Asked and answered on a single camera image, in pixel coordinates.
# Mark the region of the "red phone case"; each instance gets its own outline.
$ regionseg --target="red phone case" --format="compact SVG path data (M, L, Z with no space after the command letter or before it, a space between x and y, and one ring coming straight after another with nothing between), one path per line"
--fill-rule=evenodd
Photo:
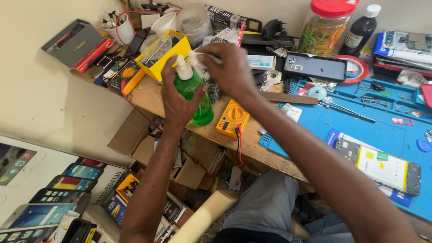
M426 106L432 109L432 84L422 84L420 90L422 91Z

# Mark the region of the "red wire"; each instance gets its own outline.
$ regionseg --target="red wire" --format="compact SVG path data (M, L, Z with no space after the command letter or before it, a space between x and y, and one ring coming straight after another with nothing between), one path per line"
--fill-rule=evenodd
M238 172L238 168L243 165L243 161L241 160L241 128L240 124L237 124L238 133L240 134L240 147L238 149L238 159L240 160L240 165L237 166L237 181L235 182L236 185L240 182L240 173Z
M128 11L128 10L126 9L126 6L122 3L122 1L120 1L120 0L118 0L118 1L119 1L119 2L121 3L121 5L123 6L124 12L120 13L120 14L118 15L118 17L117 17L117 20L116 20L116 22L115 22L115 33L117 34L117 37L118 37L118 39L120 40L120 42L123 43L125 46L129 46L129 45L125 44L125 43L121 40L120 35L118 34L118 30L117 30L117 27L118 27L118 20L120 19L120 17L121 17L123 14L127 14L127 17L129 18L129 22L130 22L130 25L132 26L132 31L133 31L133 35L134 35L134 36L135 36L135 29L133 28L132 19L130 18L129 13L159 13L159 14L165 14L165 13L162 13L162 12L151 11L151 10L134 10L134 11Z
M135 109L137 109L145 118L147 118L147 120L149 120L157 129L159 129L160 131L163 131L163 128L156 125L156 123L154 123L148 116L146 116L140 109L138 109L128 98L127 96L123 93L123 89L124 86L126 85L126 81L122 80L121 84L120 84L120 89L121 89L121 94L123 95L123 97L129 102L129 104L131 104ZM184 148L182 148L180 145L177 145L189 158L192 159L192 161L195 164L198 164L198 160L194 157L192 157ZM207 170L206 168L204 168L202 165L200 165L201 168L204 169L204 171L209 175L212 176Z

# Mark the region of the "red lid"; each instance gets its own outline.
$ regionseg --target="red lid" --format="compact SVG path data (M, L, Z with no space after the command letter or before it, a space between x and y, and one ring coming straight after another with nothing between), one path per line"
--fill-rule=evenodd
M311 10L323 17L342 17L352 13L359 0L312 0Z

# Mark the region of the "blue silicone repair mat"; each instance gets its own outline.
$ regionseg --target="blue silicone repair mat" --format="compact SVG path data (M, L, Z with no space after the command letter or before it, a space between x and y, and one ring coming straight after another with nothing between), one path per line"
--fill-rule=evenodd
M373 91L372 81L383 85L386 91ZM306 82L305 78L300 79L292 89L292 94L297 94L297 90ZM432 110L424 106L424 102L418 98L420 94L419 89L369 78L356 84L339 83L333 92L328 93L333 103L372 118L377 121L375 123L321 105L293 104L293 106L303 110L298 123L323 141L326 140L330 131L335 129L386 153L419 164L422 169L420 195L412 198L409 207L394 203L409 213L432 221L432 152L420 151L416 143L416 139L426 140L427 129L432 129ZM362 97L372 99L378 97L383 105L363 103ZM414 125L394 124L392 118L412 119ZM261 136L259 144L288 156L268 133Z

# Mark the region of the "chair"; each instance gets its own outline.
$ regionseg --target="chair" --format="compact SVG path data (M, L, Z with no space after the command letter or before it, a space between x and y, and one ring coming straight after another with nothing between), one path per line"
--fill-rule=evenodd
M175 233L169 243L195 243L238 199L239 195L231 190L217 190ZM291 218L291 233L302 240L310 237L309 232L293 218Z

